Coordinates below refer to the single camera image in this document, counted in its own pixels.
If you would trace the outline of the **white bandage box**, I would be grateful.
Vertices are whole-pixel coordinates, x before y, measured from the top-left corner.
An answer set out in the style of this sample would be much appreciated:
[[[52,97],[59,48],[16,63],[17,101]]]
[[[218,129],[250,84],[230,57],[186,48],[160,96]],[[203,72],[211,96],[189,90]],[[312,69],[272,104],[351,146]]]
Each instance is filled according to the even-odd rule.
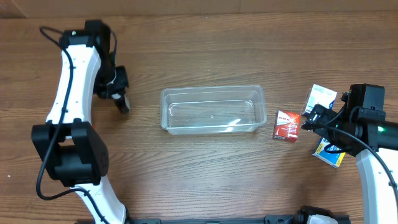
[[[304,104],[302,116],[307,117],[315,105],[319,104],[328,109],[332,109],[335,103],[337,92],[323,86],[313,84],[308,92],[306,103]]]

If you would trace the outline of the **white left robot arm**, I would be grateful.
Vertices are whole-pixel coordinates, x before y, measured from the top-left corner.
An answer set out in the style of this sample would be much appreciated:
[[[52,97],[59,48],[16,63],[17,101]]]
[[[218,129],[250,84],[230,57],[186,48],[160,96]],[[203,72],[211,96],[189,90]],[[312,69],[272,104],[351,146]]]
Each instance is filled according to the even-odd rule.
[[[94,223],[132,223],[108,179],[108,149],[91,122],[93,96],[130,111],[126,69],[116,64],[117,38],[101,20],[80,30],[60,31],[62,53],[57,94],[45,124],[32,127],[31,140],[42,161],[35,190],[42,200],[76,193]]]

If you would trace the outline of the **black tube white cap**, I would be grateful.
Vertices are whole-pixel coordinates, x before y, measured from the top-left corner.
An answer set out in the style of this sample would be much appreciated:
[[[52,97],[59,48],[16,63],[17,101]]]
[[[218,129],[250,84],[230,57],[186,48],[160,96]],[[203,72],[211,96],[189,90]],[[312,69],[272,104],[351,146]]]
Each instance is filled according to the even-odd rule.
[[[122,114],[127,114],[130,111],[130,103],[125,94],[121,95],[115,93],[112,95],[114,103]]]

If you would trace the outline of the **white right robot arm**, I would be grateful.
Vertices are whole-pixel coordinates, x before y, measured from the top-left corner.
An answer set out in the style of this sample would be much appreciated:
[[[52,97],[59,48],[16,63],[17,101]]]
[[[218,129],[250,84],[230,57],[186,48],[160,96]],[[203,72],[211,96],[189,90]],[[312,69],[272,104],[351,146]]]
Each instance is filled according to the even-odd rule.
[[[386,121],[385,88],[354,84],[338,112],[316,103],[302,129],[326,142],[323,152],[356,159],[365,223],[397,223],[397,123]]]

